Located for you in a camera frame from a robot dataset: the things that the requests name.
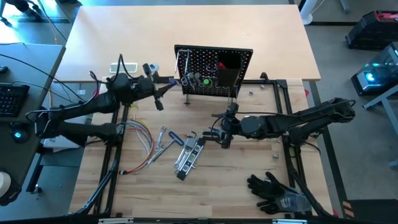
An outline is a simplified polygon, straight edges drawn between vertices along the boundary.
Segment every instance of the wooden tabletop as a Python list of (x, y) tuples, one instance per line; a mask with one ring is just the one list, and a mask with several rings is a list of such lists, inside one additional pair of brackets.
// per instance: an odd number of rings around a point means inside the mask
[(253, 49), (245, 79), (319, 80), (296, 5), (82, 6), (57, 72), (63, 82), (93, 82), (88, 72), (109, 76), (119, 54), (125, 62), (157, 63), (174, 75), (174, 45)]
[[(288, 80), (289, 94), (294, 112), (308, 108), (301, 80)], [(157, 111), (153, 98), (137, 102), (139, 110), (133, 113), (148, 125), (155, 141), (160, 127), (165, 125), (183, 138), (190, 131), (208, 130), (215, 118), (212, 113), (224, 113), (227, 98), (190, 95), (191, 104), (183, 104), (180, 87), (174, 87), (162, 99), (163, 111)], [(271, 86), (261, 90), (259, 85), (243, 85), (238, 97), (239, 111), (276, 112), (274, 92)], [(111, 114), (96, 113), (95, 124), (111, 121)], [(170, 138), (165, 134), (162, 142)], [(184, 181), (174, 174), (173, 164), (182, 148), (174, 144), (149, 167), (134, 174), (119, 175), (113, 201), (112, 214), (151, 218), (275, 218), (283, 214), (266, 215), (256, 203), (261, 199), (247, 187), (251, 174), (260, 178), (272, 172), (288, 185), (284, 151), (280, 139), (253, 139), (234, 137), (231, 148), (222, 149), (208, 141), (197, 159), (197, 168), (191, 170)], [(98, 185), (105, 147), (101, 143), (86, 147), (81, 162), (70, 212), (75, 212), (86, 202)], [(308, 188), (323, 207), (331, 212), (331, 203), (323, 174), (320, 155), (311, 146), (302, 147), (302, 160)], [(135, 131), (127, 131), (124, 137), (119, 170), (132, 169), (146, 157), (146, 151)], [(108, 188), (102, 205), (106, 204)]]

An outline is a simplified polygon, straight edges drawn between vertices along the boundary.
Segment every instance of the desk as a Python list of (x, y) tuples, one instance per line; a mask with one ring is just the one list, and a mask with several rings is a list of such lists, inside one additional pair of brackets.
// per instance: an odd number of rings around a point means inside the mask
[[(0, 45), (0, 53), (27, 62), (54, 76), (62, 59), (65, 48), (61, 45), (12, 44)], [(44, 88), (51, 85), (52, 79), (43, 73), (18, 61), (0, 56), (0, 65), (9, 67), (7, 74), (0, 75), (0, 82), (30, 82)], [(25, 114), (37, 110), (47, 94), (36, 86), (31, 86), (28, 97), (17, 118), (0, 118), (0, 167), (22, 186), (36, 153), (40, 139), (34, 135), (34, 127), (30, 127), (30, 138), (24, 144), (17, 144), (9, 134), (9, 123), (26, 123)]]
[(109, 76), (122, 53), (125, 62), (157, 63), (174, 75), (174, 45), (253, 49), (245, 79), (301, 78), (320, 74), (296, 5), (82, 6), (66, 45), (57, 78), (93, 82)]
[[(288, 85), (293, 111), (308, 108), (302, 81), (288, 80)], [(249, 90), (254, 91), (252, 96), (249, 95)], [(224, 113), (227, 107), (226, 98), (196, 95), (190, 95), (191, 105), (185, 106), (180, 87), (174, 87), (167, 92), (162, 102), (163, 111), (156, 110), (153, 98), (137, 102), (137, 116), (147, 123), (156, 139), (162, 125), (179, 136), (190, 131), (201, 133), (208, 130), (215, 120), (211, 114)], [(238, 104), (239, 111), (242, 112), (277, 111), (271, 86), (261, 90), (259, 85), (243, 85), (239, 92)], [(111, 117), (111, 114), (96, 113), (93, 122), (110, 122)], [(246, 183), (251, 174), (264, 177), (266, 171), (271, 171), (280, 182), (288, 185), (284, 152), (279, 140), (256, 141), (235, 136), (230, 149), (222, 149), (215, 142), (207, 142), (197, 160), (197, 168), (191, 170), (184, 181), (177, 179), (174, 174), (173, 164), (181, 147), (173, 145), (150, 167), (135, 174), (118, 176), (112, 214), (122, 212), (126, 217), (149, 218), (282, 218), (283, 214), (268, 216), (260, 212), (256, 207), (260, 199), (250, 193)], [(170, 139), (165, 135), (163, 141), (167, 142)], [(86, 147), (70, 212), (81, 208), (97, 187), (104, 152), (105, 147), (102, 143)], [(146, 156), (146, 152), (143, 152), (143, 145), (136, 133), (126, 132), (119, 170), (137, 166)], [(279, 159), (273, 159), (274, 154), (278, 154)], [(331, 212), (318, 151), (303, 146), (302, 160), (308, 188), (325, 210)], [(102, 206), (106, 204), (107, 193), (108, 189), (105, 189)]]

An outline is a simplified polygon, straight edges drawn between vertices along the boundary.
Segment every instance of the pegboard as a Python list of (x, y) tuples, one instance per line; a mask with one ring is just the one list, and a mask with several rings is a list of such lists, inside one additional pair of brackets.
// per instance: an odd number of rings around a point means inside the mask
[[(252, 49), (231, 49), (223, 47), (175, 45), (174, 50), (175, 56), (177, 58), (176, 66), (178, 68), (180, 79), (182, 81), (183, 94), (223, 96), (232, 98), (238, 97), (242, 81), (249, 66), (251, 56), (253, 54)], [(226, 52), (240, 54), (242, 60), (241, 69), (239, 71), (237, 80), (235, 82), (235, 85), (232, 87), (217, 85), (218, 71), (216, 63), (218, 61), (218, 55), (220, 53), (223, 54)], [(201, 81), (203, 81), (205, 78), (211, 80), (211, 86), (206, 86), (203, 84), (203, 82), (198, 82), (196, 79), (194, 80), (194, 82), (190, 82), (189, 79), (186, 77), (186, 75), (190, 72), (200, 73)]]

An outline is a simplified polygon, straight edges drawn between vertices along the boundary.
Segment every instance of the gray floor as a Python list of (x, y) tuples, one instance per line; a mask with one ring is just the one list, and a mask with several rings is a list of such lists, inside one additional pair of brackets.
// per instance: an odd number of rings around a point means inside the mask
[[(288, 4), (288, 0), (258, 0), (258, 1), (161, 1), (143, 0), (130, 2), (127, 0), (81, 1), (83, 5), (164, 5), (164, 4)], [(350, 0), (351, 11), (345, 14), (339, 0), (326, 0), (314, 12), (314, 21), (358, 21), (360, 17), (372, 10), (398, 10), (395, 0)], [(47, 12), (51, 17), (63, 18), (63, 14), (53, 1), (44, 1)], [(64, 4), (70, 17), (75, 17), (80, 4)], [(53, 44), (54, 39), (48, 24), (30, 22), (16, 22), (20, 17), (12, 6), (7, 6), (5, 15), (9, 15), (13, 27), (0, 24), (0, 42), (27, 42), (35, 44)], [(71, 24), (56, 24), (67, 37)], [(357, 96), (349, 78), (359, 70), (377, 52), (349, 50), (345, 47), (344, 36), (351, 27), (322, 27), (307, 26), (306, 31), (312, 50), (317, 61), (322, 80), (317, 83), (322, 101), (336, 96), (357, 100), (354, 107), (356, 118), (348, 124), (330, 125), (330, 133), (338, 159), (341, 175), (349, 199), (398, 198), (398, 172), (391, 170), (387, 162), (398, 158), (397, 136), (382, 108), (365, 111), (361, 105), (369, 98)], [(58, 35), (59, 44), (64, 44)], [(74, 84), (70, 87), (77, 91), (85, 89), (89, 97), (94, 90), (94, 84)], [(59, 85), (53, 85), (53, 91), (65, 96)], [(54, 97), (54, 104), (65, 103)], [(308, 103), (313, 106), (312, 96), (308, 96)], [(318, 140), (321, 147), (323, 168), (330, 190), (333, 207), (338, 209), (336, 190), (331, 176), (331, 170), (326, 157), (322, 138)], [(50, 217), (64, 215), (68, 212), (69, 203), (75, 185), (81, 150), (63, 152), (45, 160), (47, 165), (39, 179), (44, 192), (39, 195), (21, 193), (14, 203), (0, 207), (0, 220), (14, 220), (33, 217)]]

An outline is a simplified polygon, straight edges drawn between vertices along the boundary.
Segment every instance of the blue light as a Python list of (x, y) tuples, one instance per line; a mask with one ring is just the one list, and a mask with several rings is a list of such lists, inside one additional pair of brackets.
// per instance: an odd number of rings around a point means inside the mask
[(367, 79), (368, 81), (370, 81), (370, 82), (373, 82), (373, 81), (374, 81), (373, 74), (372, 74), (372, 73), (367, 73), (367, 74), (366, 74), (366, 79)]

